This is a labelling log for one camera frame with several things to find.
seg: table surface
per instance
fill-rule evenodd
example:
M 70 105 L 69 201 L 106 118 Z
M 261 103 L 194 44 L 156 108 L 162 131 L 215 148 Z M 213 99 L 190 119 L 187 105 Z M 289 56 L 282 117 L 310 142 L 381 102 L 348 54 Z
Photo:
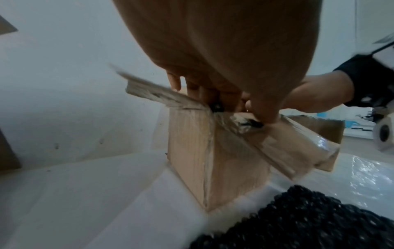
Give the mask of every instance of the table surface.
M 335 170 L 298 184 L 394 219 L 394 167 L 340 154 Z M 0 175 L 0 248 L 184 248 L 225 231 L 292 182 L 271 181 L 209 214 L 169 169 L 164 151 Z

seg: black packing material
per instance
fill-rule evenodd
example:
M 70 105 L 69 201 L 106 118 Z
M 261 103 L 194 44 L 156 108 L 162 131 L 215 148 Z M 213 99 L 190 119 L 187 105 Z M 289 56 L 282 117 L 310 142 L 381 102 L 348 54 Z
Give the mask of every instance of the black packing material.
M 394 221 L 295 185 L 226 233 L 201 235 L 190 249 L 394 248 Z

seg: hand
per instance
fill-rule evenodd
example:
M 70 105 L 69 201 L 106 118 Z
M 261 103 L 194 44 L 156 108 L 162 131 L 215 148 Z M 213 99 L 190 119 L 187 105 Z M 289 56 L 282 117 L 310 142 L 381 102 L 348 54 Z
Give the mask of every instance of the hand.
M 306 76 L 301 84 L 285 99 L 282 109 L 291 108 L 301 112 L 326 112 L 353 99 L 354 86 L 342 71 Z M 251 109 L 250 101 L 246 108 Z
M 242 91 L 263 123 L 304 77 L 317 42 L 321 0 L 113 0 L 173 89 L 234 111 Z

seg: black sleeve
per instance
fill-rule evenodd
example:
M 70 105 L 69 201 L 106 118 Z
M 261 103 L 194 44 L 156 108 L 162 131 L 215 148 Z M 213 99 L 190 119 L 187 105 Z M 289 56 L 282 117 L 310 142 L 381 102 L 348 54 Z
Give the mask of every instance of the black sleeve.
M 356 55 L 335 70 L 345 72 L 353 81 L 354 97 L 346 106 L 386 106 L 394 99 L 394 71 L 372 55 Z

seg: torn cardboard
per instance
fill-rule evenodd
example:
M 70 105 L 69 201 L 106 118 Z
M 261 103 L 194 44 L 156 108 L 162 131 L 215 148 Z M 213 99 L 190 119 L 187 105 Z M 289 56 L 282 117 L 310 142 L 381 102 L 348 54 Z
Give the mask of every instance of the torn cardboard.
M 198 202 L 211 210 L 265 184 L 270 166 L 292 180 L 326 163 L 339 145 L 284 116 L 216 112 L 186 95 L 123 71 L 126 92 L 170 107 L 168 159 Z

